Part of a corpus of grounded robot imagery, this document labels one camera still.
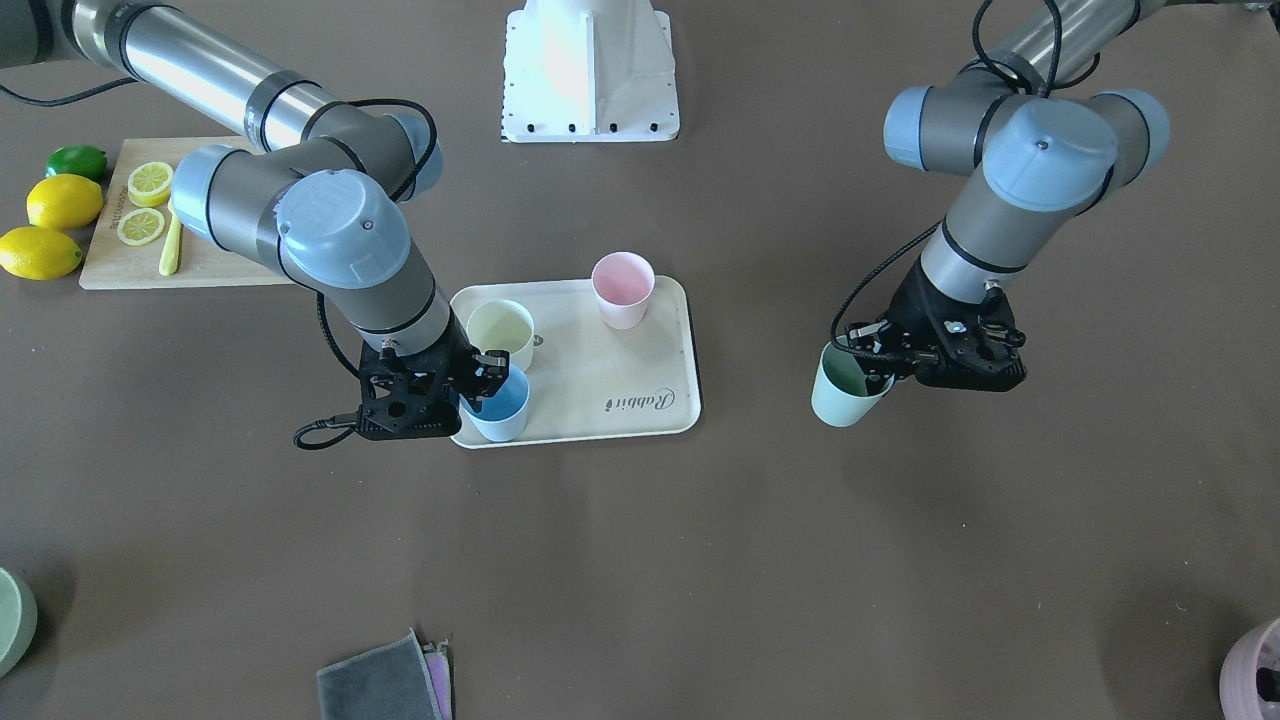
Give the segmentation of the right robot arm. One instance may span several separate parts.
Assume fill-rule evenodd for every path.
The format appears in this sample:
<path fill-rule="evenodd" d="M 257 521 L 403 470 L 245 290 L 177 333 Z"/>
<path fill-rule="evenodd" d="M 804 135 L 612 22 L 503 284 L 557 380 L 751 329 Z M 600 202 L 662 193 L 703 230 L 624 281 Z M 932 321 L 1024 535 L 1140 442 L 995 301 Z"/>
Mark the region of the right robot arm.
<path fill-rule="evenodd" d="M 192 233 L 315 292 L 360 333 L 358 407 L 315 429 L 449 437 L 506 383 L 508 354 L 468 341 L 401 211 L 439 176 L 421 105 L 339 100 L 161 1 L 3 4 L 4 67 L 77 58 L 250 141 L 188 154 L 172 201 Z"/>

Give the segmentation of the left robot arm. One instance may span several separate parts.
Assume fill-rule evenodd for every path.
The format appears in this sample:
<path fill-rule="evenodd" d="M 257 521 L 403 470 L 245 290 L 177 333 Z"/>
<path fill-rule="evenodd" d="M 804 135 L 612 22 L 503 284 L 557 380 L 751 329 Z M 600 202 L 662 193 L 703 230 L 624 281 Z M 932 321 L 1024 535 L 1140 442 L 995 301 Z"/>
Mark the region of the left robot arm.
<path fill-rule="evenodd" d="M 1061 97 L 1102 49 L 1161 1 L 1044 1 L 987 46 L 982 3 L 973 59 L 942 86 L 904 90 L 883 127 L 887 155 L 965 178 L 943 217 L 909 242 L 920 255 L 884 313 L 832 320 L 833 350 L 872 391 L 896 380 L 1005 392 L 1027 377 L 1007 288 L 1064 224 L 1151 170 L 1171 137 L 1164 105 L 1138 90 Z"/>

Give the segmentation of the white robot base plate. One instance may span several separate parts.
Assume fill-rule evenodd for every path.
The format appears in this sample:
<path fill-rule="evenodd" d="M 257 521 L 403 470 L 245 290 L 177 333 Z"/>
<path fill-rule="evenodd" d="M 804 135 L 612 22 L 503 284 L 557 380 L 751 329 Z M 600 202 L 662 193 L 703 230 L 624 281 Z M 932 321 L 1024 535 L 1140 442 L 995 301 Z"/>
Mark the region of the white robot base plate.
<path fill-rule="evenodd" d="M 526 1 L 506 18 L 503 70 L 506 142 L 678 137 L 671 18 L 649 1 Z"/>

